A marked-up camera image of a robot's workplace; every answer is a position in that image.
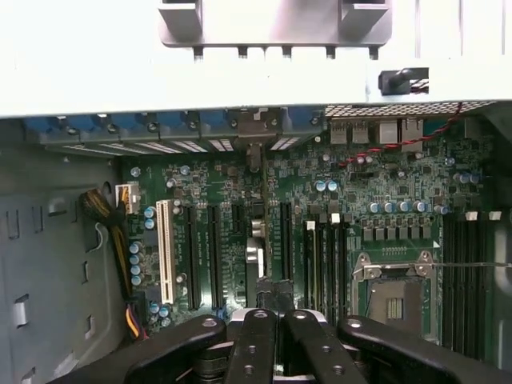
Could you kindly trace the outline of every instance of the ventilation grille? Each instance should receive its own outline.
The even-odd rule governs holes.
[[[464,102],[462,111],[475,110],[493,102]],[[457,109],[457,102],[426,102],[417,104],[386,104],[384,106],[328,106],[326,116],[331,118],[371,118],[450,115]]]

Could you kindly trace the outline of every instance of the white pci slot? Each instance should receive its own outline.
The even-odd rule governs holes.
[[[157,202],[158,255],[160,258],[160,287],[162,303],[174,304],[175,299],[175,263],[174,232],[171,220],[172,203],[170,200]]]

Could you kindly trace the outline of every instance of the capacitor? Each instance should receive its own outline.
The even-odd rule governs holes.
[[[154,206],[148,206],[146,209],[144,209],[145,218],[152,218],[156,213],[157,209]]]
[[[318,191],[318,192],[323,192],[324,190],[326,190],[326,182],[322,182],[322,181],[318,181],[314,184],[314,188]]]
[[[480,182],[480,175],[479,174],[471,174],[470,182],[471,182],[471,184],[478,184]]]
[[[327,189],[330,191],[330,192],[336,192],[336,190],[338,189],[338,184],[331,180],[330,182],[327,183]]]
[[[454,166],[455,159],[454,158],[445,158],[445,166]]]
[[[161,318],[166,318],[167,316],[169,316],[169,307],[162,306],[162,308],[160,308],[160,311],[158,312],[158,316],[160,316]]]
[[[400,212],[409,212],[409,203],[408,202],[399,202],[398,210]]]
[[[141,282],[142,282],[142,279],[140,276],[132,276],[131,277],[132,286],[140,286]]]
[[[425,212],[426,211],[426,204],[424,202],[414,202],[413,203],[413,210],[416,212]]]
[[[130,170],[130,174],[132,177],[138,178],[141,175],[141,169],[138,166],[135,166]]]
[[[140,266],[131,266],[130,273],[133,275],[141,274],[141,267]]]
[[[454,174],[454,180],[456,182],[460,182],[461,184],[467,184],[468,182],[470,182],[470,174],[467,174],[467,173],[456,173]]]
[[[368,204],[368,212],[370,212],[371,214],[377,214],[378,213],[378,204],[376,202],[371,202],[370,204]]]
[[[144,228],[147,230],[153,230],[154,229],[154,220],[152,218],[148,218],[144,221]]]
[[[143,252],[144,248],[141,242],[132,242],[129,250],[131,254],[138,254],[139,252]]]
[[[447,214],[449,212],[449,210],[448,210],[447,206],[435,206],[434,212],[436,214]]]
[[[385,202],[382,204],[382,210],[387,214],[392,214],[394,212],[394,204],[392,202]]]
[[[159,311],[160,311],[160,305],[157,304],[156,302],[152,302],[150,304],[150,312],[152,314],[158,314]]]
[[[176,186],[176,179],[175,178],[169,178],[166,181],[166,187],[168,189],[174,188]]]
[[[182,174],[183,176],[188,176],[190,174],[190,167],[189,166],[180,166],[179,173]]]
[[[137,264],[139,264],[141,261],[140,257],[137,255],[137,254],[132,254],[130,256],[130,264],[132,266],[136,266]]]
[[[170,318],[163,318],[160,321],[160,325],[163,327],[170,326],[170,323],[171,323]]]

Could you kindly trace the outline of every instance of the pcie slot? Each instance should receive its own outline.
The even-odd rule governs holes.
[[[208,242],[210,254],[211,305],[218,310],[224,307],[222,287],[221,211],[218,206],[208,206]]]
[[[185,219],[185,244],[188,257],[187,296],[189,310],[198,310],[201,306],[201,288],[199,286],[199,255],[198,255],[198,229],[196,209],[186,206],[183,210]]]
[[[282,278],[291,280],[294,277],[292,256],[292,222],[291,203],[282,202],[281,210],[281,264]]]
[[[313,309],[313,260],[314,260],[314,229],[316,222],[306,221],[303,223],[302,239],[304,241],[303,264],[304,264],[304,307]]]

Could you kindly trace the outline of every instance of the cable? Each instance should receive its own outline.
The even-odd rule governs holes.
[[[452,127],[452,125],[459,120],[460,113],[462,110],[462,103],[460,102],[457,104],[457,108],[455,110],[455,113],[448,118],[445,124],[437,128],[432,134],[427,134],[425,136],[422,136],[420,138],[414,138],[412,140],[405,140],[404,142],[399,142],[397,144],[386,144],[384,146],[376,147],[376,148],[369,148],[366,152],[361,152],[360,154],[356,154],[352,158],[348,158],[344,162],[340,162],[338,165],[340,168],[345,168],[352,162],[354,162],[357,158],[364,158],[368,154],[376,154],[379,152],[383,152],[384,150],[395,150],[397,148],[400,148],[402,146],[408,146],[409,144],[415,144],[416,142],[426,142],[428,140],[431,140],[432,138],[435,138],[439,134],[442,134],[443,132],[447,131],[449,128]]]

